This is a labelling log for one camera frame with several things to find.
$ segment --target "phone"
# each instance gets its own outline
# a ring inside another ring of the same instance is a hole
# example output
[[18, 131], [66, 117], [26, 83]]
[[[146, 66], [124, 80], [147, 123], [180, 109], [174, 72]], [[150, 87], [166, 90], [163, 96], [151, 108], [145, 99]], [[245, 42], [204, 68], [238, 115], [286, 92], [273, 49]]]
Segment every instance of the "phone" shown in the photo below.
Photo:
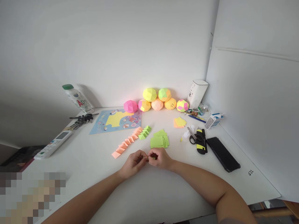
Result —
[[236, 161], [236, 159], [225, 148], [225, 146], [222, 144], [222, 142], [219, 140], [219, 138], [213, 137], [213, 138], [207, 139], [206, 141], [227, 172], [230, 173], [236, 169], [241, 168], [241, 165]]

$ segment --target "origami ball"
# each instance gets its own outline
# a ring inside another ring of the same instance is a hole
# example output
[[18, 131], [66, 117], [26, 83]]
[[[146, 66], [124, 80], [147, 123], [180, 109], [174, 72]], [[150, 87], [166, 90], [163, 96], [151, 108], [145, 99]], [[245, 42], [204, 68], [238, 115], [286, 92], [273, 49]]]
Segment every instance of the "origami ball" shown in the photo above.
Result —
[[155, 99], [153, 102], [152, 102], [152, 108], [154, 110], [161, 110], [163, 108], [163, 102], [159, 99]]
[[179, 100], [177, 102], [177, 110], [180, 112], [184, 112], [188, 110], [189, 104], [185, 100]]
[[143, 91], [143, 98], [146, 101], [152, 102], [157, 98], [157, 93], [154, 88], [147, 88]]
[[174, 98], [170, 98], [170, 100], [164, 103], [166, 109], [172, 110], [176, 107], [177, 101]]
[[133, 100], [128, 100], [127, 102], [124, 103], [124, 109], [128, 113], [134, 113], [137, 111], [137, 103]]
[[159, 93], [158, 93], [158, 97], [162, 102], [170, 100], [170, 98], [171, 98], [170, 90], [167, 88], [160, 89]]
[[142, 99], [138, 102], [138, 107], [143, 112], [148, 111], [150, 109], [150, 102]]

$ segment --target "sticker sheet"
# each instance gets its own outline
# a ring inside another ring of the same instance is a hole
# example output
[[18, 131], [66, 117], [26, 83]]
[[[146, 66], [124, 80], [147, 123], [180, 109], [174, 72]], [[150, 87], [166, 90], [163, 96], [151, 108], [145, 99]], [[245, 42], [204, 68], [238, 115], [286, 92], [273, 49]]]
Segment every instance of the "sticker sheet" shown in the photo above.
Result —
[[133, 129], [140, 126], [140, 110], [137, 110], [135, 113], [125, 112], [124, 109], [103, 110], [99, 114], [99, 117], [97, 118], [97, 121], [95, 122], [89, 135]]

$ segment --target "remote control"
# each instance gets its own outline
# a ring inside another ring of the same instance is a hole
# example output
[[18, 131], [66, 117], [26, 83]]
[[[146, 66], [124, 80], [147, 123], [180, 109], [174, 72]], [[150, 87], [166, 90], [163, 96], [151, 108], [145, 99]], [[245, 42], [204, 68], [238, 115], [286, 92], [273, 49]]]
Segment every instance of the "remote control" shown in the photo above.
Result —
[[72, 134], [72, 131], [63, 131], [61, 132], [53, 141], [51, 141], [45, 148], [43, 148], [34, 159], [46, 159], [48, 158], [53, 152], [55, 152], [58, 147], [64, 143], [65, 140]]

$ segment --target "person's right hand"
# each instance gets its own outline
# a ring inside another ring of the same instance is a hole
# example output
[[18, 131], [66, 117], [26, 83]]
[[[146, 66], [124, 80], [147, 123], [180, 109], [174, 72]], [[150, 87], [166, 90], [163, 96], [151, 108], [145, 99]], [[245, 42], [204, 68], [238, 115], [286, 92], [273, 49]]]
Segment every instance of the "person's right hand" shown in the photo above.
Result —
[[[155, 160], [151, 155], [156, 154], [158, 158]], [[174, 163], [174, 160], [170, 158], [164, 148], [152, 148], [148, 154], [149, 164], [152, 166], [157, 166], [161, 169], [169, 170]]]

